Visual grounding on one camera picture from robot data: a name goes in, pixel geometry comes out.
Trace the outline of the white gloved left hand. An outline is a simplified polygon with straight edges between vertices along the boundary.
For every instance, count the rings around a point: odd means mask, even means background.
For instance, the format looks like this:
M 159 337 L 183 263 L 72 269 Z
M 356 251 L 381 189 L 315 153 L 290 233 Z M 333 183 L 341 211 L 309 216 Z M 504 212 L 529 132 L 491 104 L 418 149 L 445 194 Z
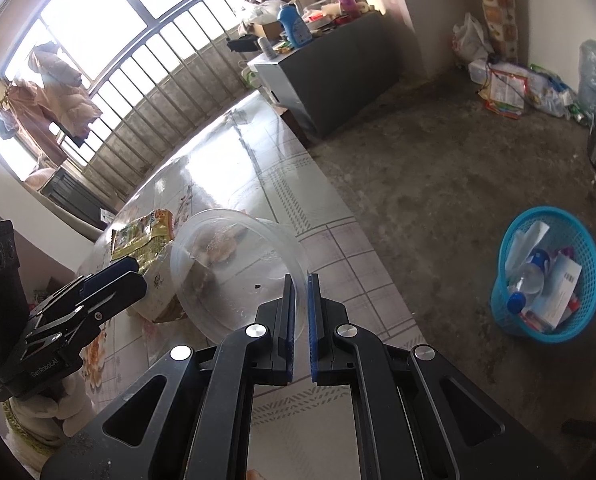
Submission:
M 96 415 L 83 377 L 74 373 L 61 381 L 57 400 L 36 394 L 28 400 L 12 398 L 2 404 L 10 440 L 29 448 L 59 448 Z

